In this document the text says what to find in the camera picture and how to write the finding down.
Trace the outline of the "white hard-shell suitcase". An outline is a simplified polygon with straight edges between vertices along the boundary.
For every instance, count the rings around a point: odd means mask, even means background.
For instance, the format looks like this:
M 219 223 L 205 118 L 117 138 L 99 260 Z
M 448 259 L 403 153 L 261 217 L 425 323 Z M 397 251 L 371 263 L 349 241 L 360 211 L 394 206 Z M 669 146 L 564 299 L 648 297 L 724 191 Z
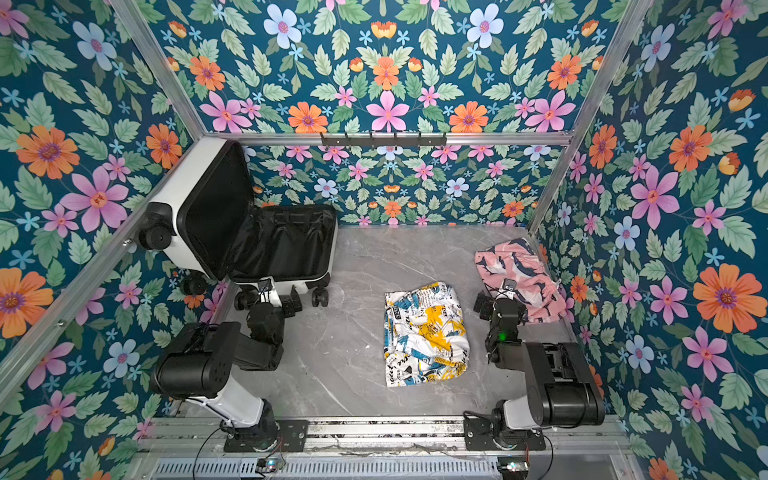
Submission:
M 209 280 L 240 291 L 264 278 L 299 284 L 314 307 L 329 303 L 338 233 L 328 205 L 260 206 L 243 148 L 233 140 L 196 143 L 146 207 L 140 245 L 190 271 L 182 290 Z

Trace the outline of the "black hook rail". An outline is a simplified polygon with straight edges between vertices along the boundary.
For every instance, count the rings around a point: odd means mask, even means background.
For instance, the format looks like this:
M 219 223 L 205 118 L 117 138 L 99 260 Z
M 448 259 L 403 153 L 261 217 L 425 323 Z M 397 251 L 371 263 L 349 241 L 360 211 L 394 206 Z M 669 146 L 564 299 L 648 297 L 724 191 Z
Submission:
M 330 147 L 378 148 L 399 146 L 403 148 L 442 147 L 448 145 L 445 134 L 424 133 L 356 133 L 321 134 L 321 145 Z

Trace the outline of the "white yellow blue printed garment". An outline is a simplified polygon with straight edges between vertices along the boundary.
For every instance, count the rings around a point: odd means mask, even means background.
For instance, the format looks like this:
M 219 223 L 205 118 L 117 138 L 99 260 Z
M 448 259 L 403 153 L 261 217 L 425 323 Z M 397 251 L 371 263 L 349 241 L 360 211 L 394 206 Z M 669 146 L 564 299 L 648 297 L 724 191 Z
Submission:
M 454 288 L 434 282 L 386 293 L 383 356 L 389 388 L 461 376 L 468 367 L 470 345 Z

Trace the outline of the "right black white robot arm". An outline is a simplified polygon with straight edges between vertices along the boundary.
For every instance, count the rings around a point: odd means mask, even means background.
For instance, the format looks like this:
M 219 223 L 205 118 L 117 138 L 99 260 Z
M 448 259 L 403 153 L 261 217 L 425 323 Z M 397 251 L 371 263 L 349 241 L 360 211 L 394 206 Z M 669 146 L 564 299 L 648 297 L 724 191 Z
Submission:
M 524 391 L 503 399 L 489 414 L 463 413 L 465 440 L 488 439 L 500 449 L 540 445 L 546 428 L 576 429 L 601 425 L 603 395 L 581 347 L 575 342 L 534 341 L 520 336 L 529 323 L 526 305 L 513 296 L 477 295 L 475 313 L 488 322 L 487 362 L 523 375 Z

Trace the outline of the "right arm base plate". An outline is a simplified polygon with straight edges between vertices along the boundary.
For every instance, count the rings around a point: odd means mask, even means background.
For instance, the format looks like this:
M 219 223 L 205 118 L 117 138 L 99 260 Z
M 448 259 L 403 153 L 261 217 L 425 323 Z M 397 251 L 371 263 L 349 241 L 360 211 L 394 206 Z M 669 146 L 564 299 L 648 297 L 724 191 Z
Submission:
M 501 421 L 465 413 L 462 418 L 465 448 L 469 451 L 544 451 L 539 430 L 512 430 Z

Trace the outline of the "pink navy patterned garment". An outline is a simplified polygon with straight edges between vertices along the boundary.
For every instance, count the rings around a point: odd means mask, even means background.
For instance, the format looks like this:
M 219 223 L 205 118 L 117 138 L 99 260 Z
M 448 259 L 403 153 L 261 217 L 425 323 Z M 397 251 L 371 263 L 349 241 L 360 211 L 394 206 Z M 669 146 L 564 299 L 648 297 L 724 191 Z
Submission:
M 524 239 L 513 239 L 476 251 L 475 266 L 493 299 L 520 301 L 533 323 L 556 323 L 565 317 L 566 300 L 544 263 Z

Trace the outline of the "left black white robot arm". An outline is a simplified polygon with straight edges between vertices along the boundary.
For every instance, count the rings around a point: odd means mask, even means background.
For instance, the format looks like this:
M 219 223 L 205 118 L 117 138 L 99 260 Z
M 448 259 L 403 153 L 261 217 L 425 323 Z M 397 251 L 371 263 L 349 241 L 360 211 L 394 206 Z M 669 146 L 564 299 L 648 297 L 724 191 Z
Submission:
M 158 394 L 216 415 L 219 430 L 228 436 L 227 452 L 274 451 L 282 446 L 285 434 L 271 404 L 250 393 L 232 371 L 275 371 L 284 354 L 285 320 L 303 305 L 296 287 L 279 296 L 264 282 L 239 292 L 235 306 L 247 311 L 248 335 L 237 322 L 184 327 L 164 348 L 150 386 Z

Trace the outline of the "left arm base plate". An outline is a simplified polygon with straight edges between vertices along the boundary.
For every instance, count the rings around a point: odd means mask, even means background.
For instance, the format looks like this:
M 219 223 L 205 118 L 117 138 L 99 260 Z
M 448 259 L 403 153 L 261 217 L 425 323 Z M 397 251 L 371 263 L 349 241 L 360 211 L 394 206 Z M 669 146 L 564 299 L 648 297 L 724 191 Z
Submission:
M 252 427 L 225 427 L 226 453 L 302 452 L 310 423 L 307 420 L 276 420 Z

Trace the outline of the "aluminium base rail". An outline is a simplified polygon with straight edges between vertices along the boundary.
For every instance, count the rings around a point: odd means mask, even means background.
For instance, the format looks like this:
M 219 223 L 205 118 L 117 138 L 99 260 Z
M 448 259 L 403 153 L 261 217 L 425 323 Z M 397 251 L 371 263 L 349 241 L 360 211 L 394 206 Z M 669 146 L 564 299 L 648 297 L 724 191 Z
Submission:
M 372 416 L 372 417 L 306 417 L 280 420 L 307 420 L 308 439 L 304 450 L 296 453 L 226 453 L 227 435 L 219 430 L 214 418 L 171 418 L 156 422 L 152 434 L 138 443 L 138 453 L 156 456 L 190 456 L 197 459 L 207 454 L 269 454 L 286 458 L 303 455 L 404 455 L 425 454 L 457 458 L 481 455 L 574 454 L 621 455 L 630 453 L 628 436 L 615 417 L 609 416 L 599 426 L 576 429 L 543 430 L 547 449 L 544 451 L 469 451 L 465 448 L 463 415 L 458 416 Z

